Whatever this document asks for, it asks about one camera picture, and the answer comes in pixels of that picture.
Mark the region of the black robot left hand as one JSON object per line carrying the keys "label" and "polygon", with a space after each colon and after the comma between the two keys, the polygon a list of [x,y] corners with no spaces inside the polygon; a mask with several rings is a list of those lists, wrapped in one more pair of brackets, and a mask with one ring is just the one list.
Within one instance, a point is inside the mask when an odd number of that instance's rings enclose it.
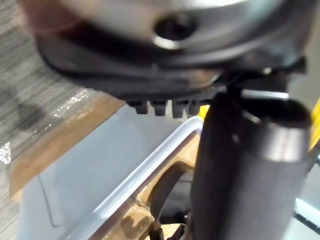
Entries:
{"label": "black robot left hand", "polygon": [[192,240],[279,240],[310,165],[310,112],[283,97],[291,75],[306,71],[308,36],[277,24],[169,50],[85,25],[36,44],[53,70],[138,114],[151,104],[163,116],[168,101],[174,117],[210,105],[195,168],[170,167],[152,190],[159,224],[184,224]]}

